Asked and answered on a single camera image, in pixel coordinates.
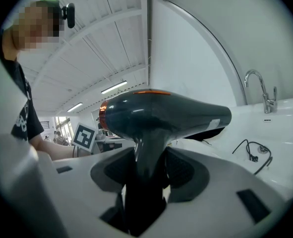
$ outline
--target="white label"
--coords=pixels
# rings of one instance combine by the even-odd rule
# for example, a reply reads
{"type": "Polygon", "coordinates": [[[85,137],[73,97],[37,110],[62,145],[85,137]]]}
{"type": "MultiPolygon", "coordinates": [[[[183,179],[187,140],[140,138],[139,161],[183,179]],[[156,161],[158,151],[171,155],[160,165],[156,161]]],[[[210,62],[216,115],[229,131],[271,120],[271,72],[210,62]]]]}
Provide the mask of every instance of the white label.
{"type": "Polygon", "coordinates": [[[213,119],[210,121],[209,126],[206,130],[212,130],[218,127],[220,119],[213,119]]]}

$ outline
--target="dark gray hair dryer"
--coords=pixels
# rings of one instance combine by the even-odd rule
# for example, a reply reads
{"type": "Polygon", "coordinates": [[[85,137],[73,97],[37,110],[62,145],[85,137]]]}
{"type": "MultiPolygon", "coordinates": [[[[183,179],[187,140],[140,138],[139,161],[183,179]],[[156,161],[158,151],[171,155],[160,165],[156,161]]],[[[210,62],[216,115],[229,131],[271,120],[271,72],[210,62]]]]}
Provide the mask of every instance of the dark gray hair dryer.
{"type": "Polygon", "coordinates": [[[120,94],[102,103],[102,127],[134,140],[135,163],[126,183],[125,214],[139,235],[165,208],[165,148],[171,140],[223,128],[229,108],[203,103],[167,91],[145,89],[120,94]]]}

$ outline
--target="sink drain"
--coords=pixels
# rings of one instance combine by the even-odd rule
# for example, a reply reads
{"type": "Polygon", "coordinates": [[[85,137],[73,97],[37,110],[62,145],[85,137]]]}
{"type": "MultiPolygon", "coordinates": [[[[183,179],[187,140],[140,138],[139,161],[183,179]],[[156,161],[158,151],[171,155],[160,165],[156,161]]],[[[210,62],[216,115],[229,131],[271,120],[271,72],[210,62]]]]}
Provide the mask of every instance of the sink drain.
{"type": "Polygon", "coordinates": [[[268,150],[267,150],[265,147],[263,147],[263,146],[259,146],[259,147],[257,148],[257,151],[258,151],[259,153],[261,153],[261,154],[266,154],[266,153],[268,152],[268,150]]]}

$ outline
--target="white ceiling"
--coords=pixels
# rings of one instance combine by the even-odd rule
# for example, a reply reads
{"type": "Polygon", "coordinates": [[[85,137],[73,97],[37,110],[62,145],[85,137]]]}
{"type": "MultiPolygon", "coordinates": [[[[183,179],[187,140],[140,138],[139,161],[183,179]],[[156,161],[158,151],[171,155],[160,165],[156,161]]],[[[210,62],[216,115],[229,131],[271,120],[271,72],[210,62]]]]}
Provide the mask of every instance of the white ceiling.
{"type": "Polygon", "coordinates": [[[98,109],[108,97],[148,85],[147,0],[59,1],[75,4],[75,27],[65,23],[54,47],[18,58],[39,116],[65,115],[83,102],[68,113],[79,115],[98,109]],[[101,94],[123,80],[126,85],[101,94]]]}

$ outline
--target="shirt sleeve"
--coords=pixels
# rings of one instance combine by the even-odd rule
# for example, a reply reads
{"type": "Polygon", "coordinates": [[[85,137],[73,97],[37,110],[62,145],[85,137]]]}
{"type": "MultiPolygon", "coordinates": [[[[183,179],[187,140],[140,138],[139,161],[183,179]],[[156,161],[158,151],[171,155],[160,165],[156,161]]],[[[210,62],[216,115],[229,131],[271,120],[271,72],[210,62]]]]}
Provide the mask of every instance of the shirt sleeve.
{"type": "Polygon", "coordinates": [[[41,123],[39,122],[36,111],[34,109],[32,92],[30,90],[30,87],[28,89],[28,94],[30,100],[28,101],[27,137],[28,140],[31,140],[33,137],[41,134],[44,131],[44,129],[41,123]]]}

